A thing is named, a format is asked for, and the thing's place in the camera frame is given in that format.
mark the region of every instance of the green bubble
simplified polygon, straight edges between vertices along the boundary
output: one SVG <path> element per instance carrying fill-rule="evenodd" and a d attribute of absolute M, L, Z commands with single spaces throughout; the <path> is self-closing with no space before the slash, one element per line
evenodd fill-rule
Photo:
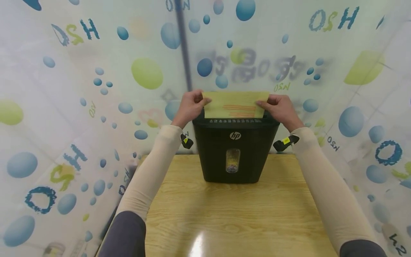
<path fill-rule="evenodd" d="M 131 72 L 136 82 L 146 89 L 156 89 L 163 83 L 161 68 L 151 59 L 136 59 L 131 65 Z"/>
<path fill-rule="evenodd" d="M 23 120 L 23 110 L 15 102 L 0 100 L 0 122 L 7 125 L 17 125 Z"/>

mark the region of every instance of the arm sleeve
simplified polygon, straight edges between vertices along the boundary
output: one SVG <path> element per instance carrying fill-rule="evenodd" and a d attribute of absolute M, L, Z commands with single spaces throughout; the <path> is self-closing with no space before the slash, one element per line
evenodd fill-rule
<path fill-rule="evenodd" d="M 323 154 L 314 133 L 303 127 L 291 134 L 300 138 L 293 150 L 334 250 L 341 257 L 358 256 L 355 247 L 349 252 L 342 249 L 345 243 L 358 240 L 370 241 L 381 248 L 357 200 Z"/>

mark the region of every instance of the black paper shredder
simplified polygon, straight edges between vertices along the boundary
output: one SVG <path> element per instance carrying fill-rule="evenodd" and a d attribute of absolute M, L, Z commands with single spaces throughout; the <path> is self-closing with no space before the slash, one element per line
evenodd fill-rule
<path fill-rule="evenodd" d="M 256 183 L 260 179 L 280 123 L 266 111 L 261 119 L 193 120 L 204 180 Z"/>

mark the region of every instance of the yellow paper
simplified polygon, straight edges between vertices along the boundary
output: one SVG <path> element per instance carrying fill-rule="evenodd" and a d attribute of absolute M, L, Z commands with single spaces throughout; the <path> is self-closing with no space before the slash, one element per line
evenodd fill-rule
<path fill-rule="evenodd" d="M 204 107 L 204 118 L 262 118 L 264 109 L 256 101 L 267 101 L 270 92 L 203 92 L 211 103 Z"/>

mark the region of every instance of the wooden table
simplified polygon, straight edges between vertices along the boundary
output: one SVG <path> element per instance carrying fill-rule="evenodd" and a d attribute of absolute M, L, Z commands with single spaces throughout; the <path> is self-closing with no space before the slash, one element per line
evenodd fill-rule
<path fill-rule="evenodd" d="M 145 245 L 148 257 L 337 256 L 294 155 L 269 155 L 248 185 L 207 183 L 198 155 L 175 155 Z"/>

